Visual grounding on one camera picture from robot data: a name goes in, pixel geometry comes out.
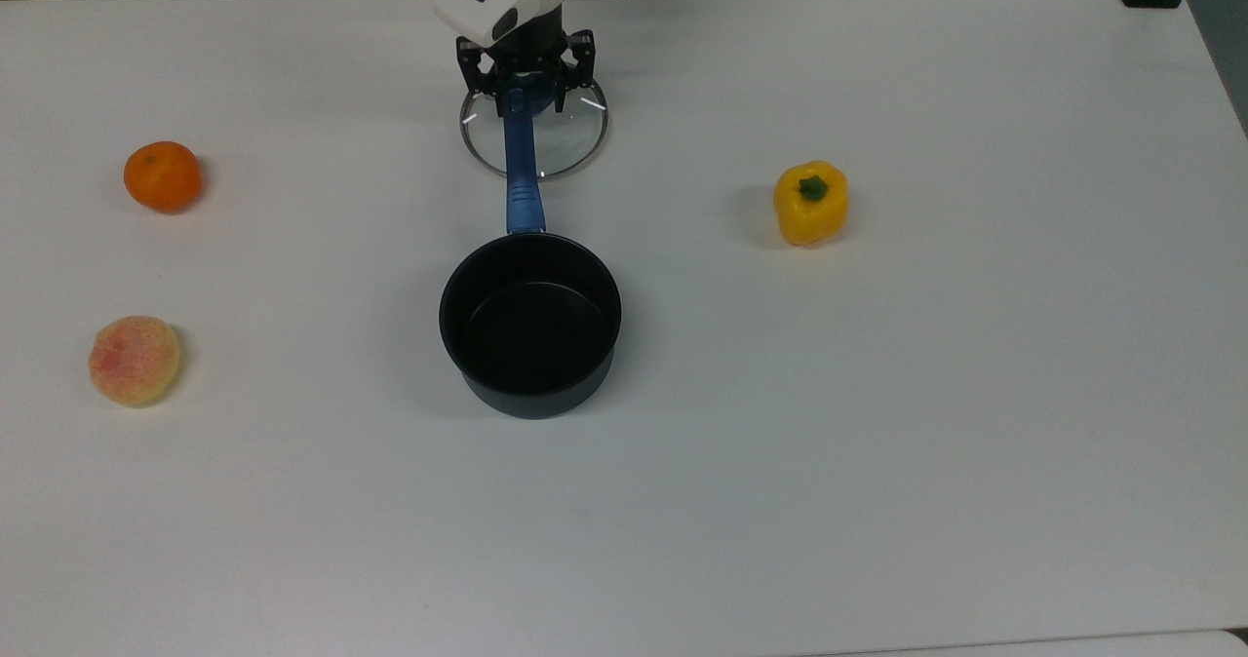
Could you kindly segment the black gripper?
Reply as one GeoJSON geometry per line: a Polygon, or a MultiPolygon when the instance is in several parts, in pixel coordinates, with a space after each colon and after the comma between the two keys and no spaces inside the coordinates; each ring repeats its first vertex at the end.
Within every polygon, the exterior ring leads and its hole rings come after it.
{"type": "Polygon", "coordinates": [[[557,112],[565,111],[567,92],[597,84],[597,36],[589,29],[565,32],[565,10],[554,9],[522,22],[490,47],[456,39],[456,62],[469,95],[485,95],[495,115],[505,116],[508,77],[540,74],[557,80],[557,112]]]}

